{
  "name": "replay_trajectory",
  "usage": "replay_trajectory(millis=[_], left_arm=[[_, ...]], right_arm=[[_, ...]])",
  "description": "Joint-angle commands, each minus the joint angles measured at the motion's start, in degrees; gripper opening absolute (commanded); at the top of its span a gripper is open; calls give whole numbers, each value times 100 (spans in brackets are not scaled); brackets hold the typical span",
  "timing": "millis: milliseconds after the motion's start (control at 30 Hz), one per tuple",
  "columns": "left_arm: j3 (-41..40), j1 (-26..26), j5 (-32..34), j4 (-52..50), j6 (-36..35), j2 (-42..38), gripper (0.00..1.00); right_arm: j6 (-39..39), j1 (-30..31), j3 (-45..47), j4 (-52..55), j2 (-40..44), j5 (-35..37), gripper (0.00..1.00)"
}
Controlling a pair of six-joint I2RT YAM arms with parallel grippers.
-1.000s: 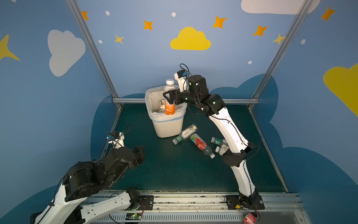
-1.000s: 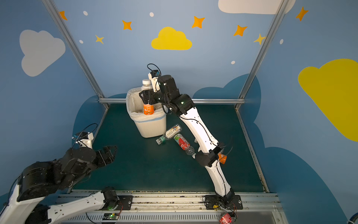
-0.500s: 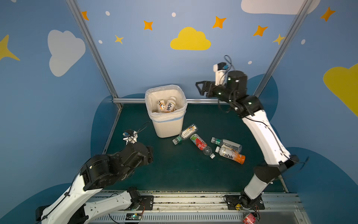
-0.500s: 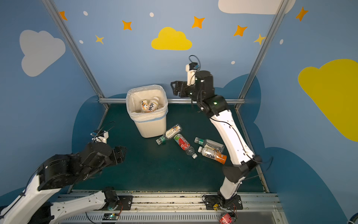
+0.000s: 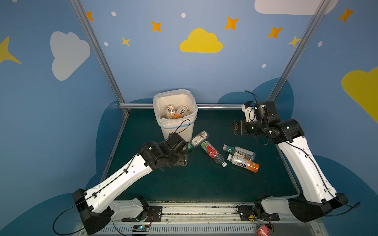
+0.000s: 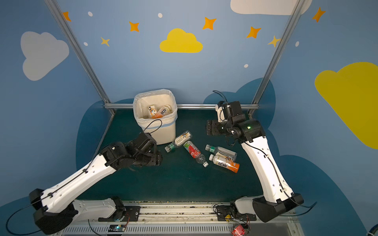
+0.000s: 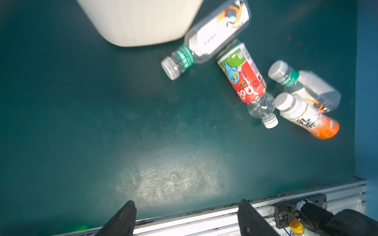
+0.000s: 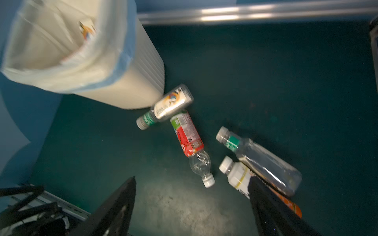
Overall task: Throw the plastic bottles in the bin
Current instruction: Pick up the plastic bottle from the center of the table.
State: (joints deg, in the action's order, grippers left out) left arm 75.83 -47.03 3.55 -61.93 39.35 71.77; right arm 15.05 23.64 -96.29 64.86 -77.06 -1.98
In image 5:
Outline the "crane label clear bottle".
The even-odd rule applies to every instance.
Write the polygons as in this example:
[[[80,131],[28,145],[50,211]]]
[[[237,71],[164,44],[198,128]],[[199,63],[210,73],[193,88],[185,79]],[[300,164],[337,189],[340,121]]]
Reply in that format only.
[[[209,138],[209,133],[207,131],[204,130],[204,131],[200,132],[198,135],[194,136],[188,142],[188,150],[192,150],[193,148],[200,146],[208,138]]]

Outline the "clear green cap water bottle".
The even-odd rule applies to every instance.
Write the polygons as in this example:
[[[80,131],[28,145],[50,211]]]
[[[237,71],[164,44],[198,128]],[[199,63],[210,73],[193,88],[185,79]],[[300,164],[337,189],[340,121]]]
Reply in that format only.
[[[256,154],[254,152],[241,148],[241,147],[232,147],[232,146],[224,144],[222,150],[228,153],[231,153],[232,155],[238,153],[251,161],[254,161],[256,158]]]

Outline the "orange white label bottle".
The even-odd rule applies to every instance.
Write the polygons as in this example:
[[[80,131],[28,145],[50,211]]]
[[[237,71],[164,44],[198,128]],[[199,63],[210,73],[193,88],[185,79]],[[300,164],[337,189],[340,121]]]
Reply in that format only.
[[[227,160],[232,164],[247,169],[253,173],[257,173],[259,170],[259,164],[251,161],[250,159],[241,156],[239,154],[229,154]]]

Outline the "red green label soda bottle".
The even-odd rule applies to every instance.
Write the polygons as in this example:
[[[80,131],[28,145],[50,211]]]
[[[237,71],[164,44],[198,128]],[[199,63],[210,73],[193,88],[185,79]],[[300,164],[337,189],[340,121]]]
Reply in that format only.
[[[222,167],[227,166],[223,155],[209,141],[203,142],[200,146],[217,164],[220,164]]]

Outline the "brown coffee bottle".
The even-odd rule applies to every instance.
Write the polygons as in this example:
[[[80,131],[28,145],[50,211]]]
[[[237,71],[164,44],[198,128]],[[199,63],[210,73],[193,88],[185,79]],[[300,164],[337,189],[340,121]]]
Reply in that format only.
[[[176,111],[175,111],[175,109],[174,109],[174,107],[172,105],[166,106],[166,110],[165,111],[166,111],[166,117],[168,119],[170,119],[171,117],[173,117],[175,115],[175,113],[176,113]]]

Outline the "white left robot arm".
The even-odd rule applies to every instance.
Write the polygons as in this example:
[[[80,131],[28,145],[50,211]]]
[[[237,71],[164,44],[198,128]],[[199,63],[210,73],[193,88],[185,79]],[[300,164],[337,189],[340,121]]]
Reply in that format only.
[[[183,139],[144,144],[131,160],[113,175],[88,190],[78,189],[72,195],[84,230],[93,235],[111,221],[147,217],[150,206],[142,197],[117,203],[116,198],[139,179],[155,169],[186,166],[188,144]]]

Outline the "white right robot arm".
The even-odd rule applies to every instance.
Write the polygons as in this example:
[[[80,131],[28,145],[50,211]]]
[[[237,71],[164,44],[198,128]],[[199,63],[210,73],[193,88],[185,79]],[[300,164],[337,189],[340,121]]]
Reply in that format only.
[[[289,161],[302,189],[297,195],[265,197],[255,201],[256,218],[267,219],[278,214],[288,214],[306,223],[348,204],[347,196],[337,192],[325,177],[296,120],[269,124],[234,121],[231,129],[235,135],[266,136],[272,139]]]

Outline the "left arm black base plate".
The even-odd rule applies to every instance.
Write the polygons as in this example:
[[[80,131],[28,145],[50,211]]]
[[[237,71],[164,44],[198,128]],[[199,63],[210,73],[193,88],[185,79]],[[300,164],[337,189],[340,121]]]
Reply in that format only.
[[[150,206],[149,211],[143,211],[137,218],[123,218],[122,222],[161,222],[162,206]]]

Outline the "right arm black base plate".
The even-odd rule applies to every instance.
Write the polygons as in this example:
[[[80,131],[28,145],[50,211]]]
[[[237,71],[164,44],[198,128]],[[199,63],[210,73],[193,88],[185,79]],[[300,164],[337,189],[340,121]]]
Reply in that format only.
[[[253,219],[265,220],[265,221],[279,221],[278,214],[266,213],[260,205],[237,205],[236,211],[239,214],[242,221],[251,221]]]

